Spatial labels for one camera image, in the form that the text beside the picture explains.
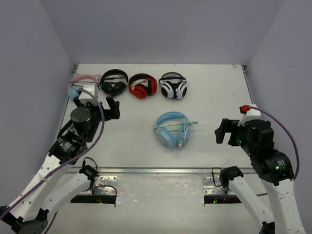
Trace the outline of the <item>light blue headphones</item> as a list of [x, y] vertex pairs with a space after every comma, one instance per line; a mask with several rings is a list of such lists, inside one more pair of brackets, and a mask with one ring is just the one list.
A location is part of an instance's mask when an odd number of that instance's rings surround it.
[[[161, 126], [161, 124], [169, 120], [182, 120], [178, 124], [177, 133], [174, 134], [169, 130], [169, 126]], [[155, 122], [154, 132], [160, 142], [167, 148], [183, 148], [190, 139], [191, 122], [188, 117], [181, 112], [171, 111], [162, 114]]]

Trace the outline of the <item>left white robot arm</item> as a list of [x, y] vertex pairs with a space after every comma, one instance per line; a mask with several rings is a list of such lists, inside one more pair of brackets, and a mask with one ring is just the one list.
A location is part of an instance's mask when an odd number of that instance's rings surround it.
[[27, 187], [9, 205], [0, 208], [0, 219], [16, 234], [47, 233], [57, 212], [81, 192], [99, 192], [107, 187], [100, 172], [85, 162], [82, 168], [56, 191], [53, 188], [75, 165], [78, 159], [100, 139], [97, 129], [103, 129], [108, 120], [119, 119], [119, 102], [107, 97], [109, 109], [102, 103], [82, 103], [70, 113], [70, 120], [61, 128], [43, 164]]

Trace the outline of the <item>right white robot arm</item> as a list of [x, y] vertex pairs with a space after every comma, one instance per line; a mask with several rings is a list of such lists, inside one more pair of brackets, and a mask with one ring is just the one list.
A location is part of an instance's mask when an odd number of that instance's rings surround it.
[[233, 192], [254, 220], [260, 234], [304, 234], [294, 195], [294, 173], [289, 158], [274, 147], [274, 131], [269, 121], [254, 119], [245, 124], [222, 119], [215, 130], [221, 144], [229, 133], [228, 144], [239, 146], [248, 155], [252, 168], [266, 189], [268, 209], [248, 185], [242, 171], [232, 166], [220, 171], [221, 186]]

